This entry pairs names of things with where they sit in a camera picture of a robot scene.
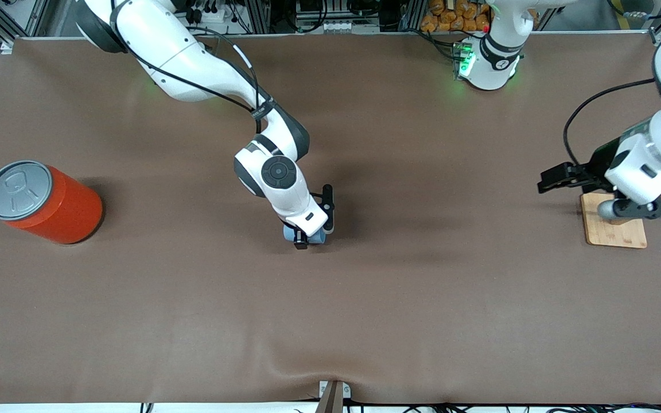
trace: brown table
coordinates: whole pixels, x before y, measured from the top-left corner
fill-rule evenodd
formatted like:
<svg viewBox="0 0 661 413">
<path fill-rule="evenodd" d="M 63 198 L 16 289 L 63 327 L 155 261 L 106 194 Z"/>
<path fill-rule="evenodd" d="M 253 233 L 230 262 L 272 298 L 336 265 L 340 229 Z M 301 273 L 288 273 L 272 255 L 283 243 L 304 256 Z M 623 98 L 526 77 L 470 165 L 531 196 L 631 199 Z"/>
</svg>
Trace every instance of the brown table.
<svg viewBox="0 0 661 413">
<path fill-rule="evenodd" d="M 92 185 L 100 231 L 61 247 L 0 223 L 0 402 L 257 402 L 351 383 L 361 402 L 661 403 L 661 221 L 586 245 L 578 190 L 539 196 L 562 125 L 650 76 L 646 34 L 537 35 L 496 92 L 414 36 L 241 39 L 309 129 L 336 233 L 296 251 L 234 176 L 254 124 L 169 99 L 132 57 L 19 40 L 0 57 L 0 167 Z M 661 107 L 614 93 L 587 159 Z"/>
</svg>

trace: blue object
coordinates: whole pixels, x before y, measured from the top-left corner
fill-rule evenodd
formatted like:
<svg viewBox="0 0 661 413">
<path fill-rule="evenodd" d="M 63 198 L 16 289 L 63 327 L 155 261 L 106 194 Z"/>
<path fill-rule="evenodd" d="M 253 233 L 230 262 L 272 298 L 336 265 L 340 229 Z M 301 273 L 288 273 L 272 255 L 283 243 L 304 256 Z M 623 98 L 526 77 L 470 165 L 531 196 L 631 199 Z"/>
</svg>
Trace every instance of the blue object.
<svg viewBox="0 0 661 413">
<path fill-rule="evenodd" d="M 285 237 L 285 240 L 290 242 L 294 241 L 294 230 L 292 228 L 287 227 L 287 225 L 283 225 L 282 233 Z M 308 243 L 325 244 L 325 232 L 322 230 L 322 228 L 318 230 L 318 232 L 313 233 L 312 236 L 308 237 Z"/>
</svg>

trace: wooden base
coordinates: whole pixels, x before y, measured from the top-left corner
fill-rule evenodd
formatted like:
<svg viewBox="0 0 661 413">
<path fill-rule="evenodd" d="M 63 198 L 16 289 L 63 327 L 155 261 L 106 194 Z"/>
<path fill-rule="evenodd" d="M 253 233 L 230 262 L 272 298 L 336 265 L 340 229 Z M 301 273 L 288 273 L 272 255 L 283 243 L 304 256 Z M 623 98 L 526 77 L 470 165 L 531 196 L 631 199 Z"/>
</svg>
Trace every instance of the wooden base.
<svg viewBox="0 0 661 413">
<path fill-rule="evenodd" d="M 613 199 L 606 193 L 585 193 L 580 196 L 583 211 L 585 240 L 591 246 L 610 246 L 623 248 L 646 248 L 647 238 L 641 219 L 614 225 L 598 216 L 598 205 Z"/>
</svg>

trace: red cylindrical container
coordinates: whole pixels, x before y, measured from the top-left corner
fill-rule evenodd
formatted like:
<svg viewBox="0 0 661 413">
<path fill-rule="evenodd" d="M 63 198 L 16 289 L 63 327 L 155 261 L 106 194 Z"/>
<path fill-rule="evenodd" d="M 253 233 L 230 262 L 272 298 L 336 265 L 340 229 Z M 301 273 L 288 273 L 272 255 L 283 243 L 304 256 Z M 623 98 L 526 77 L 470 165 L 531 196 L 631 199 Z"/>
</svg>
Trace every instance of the red cylindrical container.
<svg viewBox="0 0 661 413">
<path fill-rule="evenodd" d="M 73 244 L 91 235 L 102 216 L 99 195 L 54 167 L 18 161 L 0 170 L 0 220 L 10 227 Z"/>
</svg>

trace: robotic arm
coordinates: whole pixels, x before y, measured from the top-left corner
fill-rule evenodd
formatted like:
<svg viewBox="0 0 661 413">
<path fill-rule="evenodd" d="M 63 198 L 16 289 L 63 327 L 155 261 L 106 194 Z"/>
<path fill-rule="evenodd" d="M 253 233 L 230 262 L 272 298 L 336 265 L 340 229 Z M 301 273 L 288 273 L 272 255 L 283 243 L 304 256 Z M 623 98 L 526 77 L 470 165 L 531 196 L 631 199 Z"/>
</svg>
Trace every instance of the robotic arm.
<svg viewBox="0 0 661 413">
<path fill-rule="evenodd" d="M 661 96 L 661 44 L 652 61 Z M 596 149 L 583 165 L 560 164 L 541 173 L 540 193 L 564 186 L 582 186 L 584 193 L 616 193 L 598 206 L 603 219 L 661 217 L 661 110 L 628 128 L 619 138 Z"/>
<path fill-rule="evenodd" d="M 487 0 L 493 8 L 491 29 L 483 38 L 462 42 L 458 75 L 479 89 L 493 91 L 514 76 L 519 52 L 532 32 L 534 19 L 529 9 L 562 7 L 577 0 Z"/>
<path fill-rule="evenodd" d="M 308 152 L 308 132 L 255 77 L 205 50 L 174 15 L 176 3 L 76 0 L 76 19 L 81 33 L 100 49 L 133 54 L 170 97 L 199 102 L 218 96 L 250 110 L 257 122 L 264 119 L 266 128 L 234 157 L 234 172 L 250 193 L 272 204 L 285 223 L 285 238 L 298 248 L 323 243 L 325 234 L 333 231 L 333 188 L 325 185 L 323 194 L 315 195 L 322 207 L 308 191 L 296 164 Z M 234 49 L 251 69 L 241 49 Z M 246 105 L 227 95 L 240 97 Z"/>
</svg>

